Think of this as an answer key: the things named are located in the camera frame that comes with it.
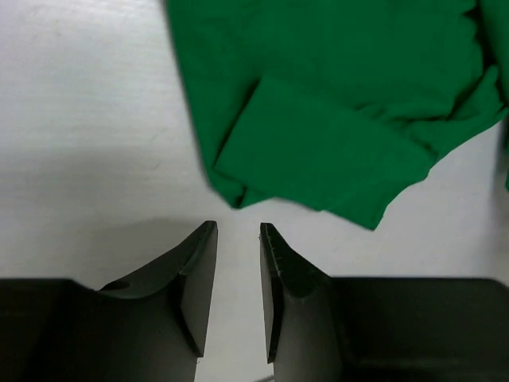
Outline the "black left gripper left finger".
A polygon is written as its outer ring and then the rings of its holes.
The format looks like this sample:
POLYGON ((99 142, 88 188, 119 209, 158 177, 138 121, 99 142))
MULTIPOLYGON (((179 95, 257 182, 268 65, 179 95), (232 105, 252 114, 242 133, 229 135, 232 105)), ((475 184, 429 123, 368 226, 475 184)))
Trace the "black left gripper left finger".
POLYGON ((218 228, 93 290, 71 279, 1 281, 4 381, 192 381, 204 355, 218 228))

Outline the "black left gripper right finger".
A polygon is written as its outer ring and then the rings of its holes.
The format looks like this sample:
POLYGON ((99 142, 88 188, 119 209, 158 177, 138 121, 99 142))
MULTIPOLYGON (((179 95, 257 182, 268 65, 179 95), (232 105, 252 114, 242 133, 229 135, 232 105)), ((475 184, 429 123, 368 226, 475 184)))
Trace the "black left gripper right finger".
POLYGON ((260 226, 277 381, 505 381, 508 289, 493 279, 332 277, 260 226))

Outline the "green t shirt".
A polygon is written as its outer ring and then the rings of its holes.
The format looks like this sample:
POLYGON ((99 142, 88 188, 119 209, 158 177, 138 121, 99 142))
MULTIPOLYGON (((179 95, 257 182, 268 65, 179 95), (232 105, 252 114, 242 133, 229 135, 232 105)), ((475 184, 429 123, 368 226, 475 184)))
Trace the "green t shirt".
POLYGON ((367 229, 508 111, 505 1, 170 1, 210 186, 367 229))

